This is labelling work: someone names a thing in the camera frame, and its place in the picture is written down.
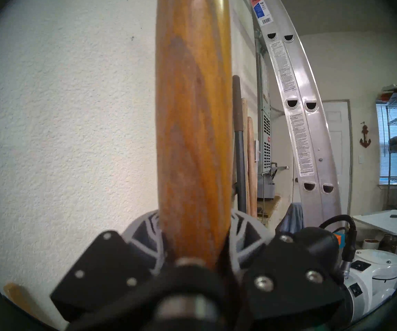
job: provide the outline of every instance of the anchor decoration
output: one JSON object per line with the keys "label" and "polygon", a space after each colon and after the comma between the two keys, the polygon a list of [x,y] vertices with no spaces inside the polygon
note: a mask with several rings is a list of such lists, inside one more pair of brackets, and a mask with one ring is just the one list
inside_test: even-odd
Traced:
{"label": "anchor decoration", "polygon": [[367,130],[367,126],[366,125],[363,126],[363,130],[361,132],[364,135],[364,141],[363,141],[363,139],[360,139],[360,145],[362,145],[364,148],[367,148],[368,146],[370,146],[370,143],[372,142],[372,140],[369,139],[369,141],[367,141],[367,133],[369,131]]}

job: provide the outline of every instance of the orange object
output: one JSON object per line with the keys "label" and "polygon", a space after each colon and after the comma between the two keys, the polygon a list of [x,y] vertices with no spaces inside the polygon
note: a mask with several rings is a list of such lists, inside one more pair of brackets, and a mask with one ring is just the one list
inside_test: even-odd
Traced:
{"label": "orange object", "polygon": [[214,269],[231,223],[229,0],[158,0],[156,135],[168,260]]}
{"label": "orange object", "polygon": [[334,234],[338,240],[338,244],[341,244],[341,235]]}
{"label": "orange object", "polygon": [[254,147],[254,124],[252,118],[248,117],[248,178],[249,199],[251,200],[251,216],[257,218],[257,172],[255,163]]}
{"label": "orange object", "polygon": [[32,315],[37,319],[37,316],[34,314],[30,304],[28,303],[25,295],[22,292],[22,287],[13,283],[9,282],[4,286],[4,292],[8,299],[10,299],[13,303],[23,309],[29,315]]}

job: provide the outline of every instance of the broom handle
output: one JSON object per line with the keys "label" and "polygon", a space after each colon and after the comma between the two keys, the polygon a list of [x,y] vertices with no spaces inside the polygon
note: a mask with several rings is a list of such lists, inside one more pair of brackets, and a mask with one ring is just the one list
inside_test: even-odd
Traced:
{"label": "broom handle", "polygon": [[171,259],[214,269],[231,215],[233,116],[228,0],[158,0],[160,226]]}

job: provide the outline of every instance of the window blinds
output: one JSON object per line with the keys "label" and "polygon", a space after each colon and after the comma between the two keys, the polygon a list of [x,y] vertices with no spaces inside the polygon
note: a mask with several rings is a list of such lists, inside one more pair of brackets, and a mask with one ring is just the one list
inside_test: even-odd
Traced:
{"label": "window blinds", "polygon": [[[387,125],[386,104],[376,104],[380,134],[380,184],[387,184],[389,177],[389,126]],[[389,121],[397,118],[397,107],[389,109]],[[390,126],[390,137],[397,136],[397,125]],[[390,176],[397,177],[397,153],[392,153]]]}

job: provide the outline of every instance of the aluminum ladder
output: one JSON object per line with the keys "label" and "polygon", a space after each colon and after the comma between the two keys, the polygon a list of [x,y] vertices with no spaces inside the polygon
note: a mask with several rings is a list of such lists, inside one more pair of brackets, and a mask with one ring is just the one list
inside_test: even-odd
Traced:
{"label": "aluminum ladder", "polygon": [[297,162],[304,225],[341,214],[328,124],[309,61],[281,0],[249,0],[274,67]]}

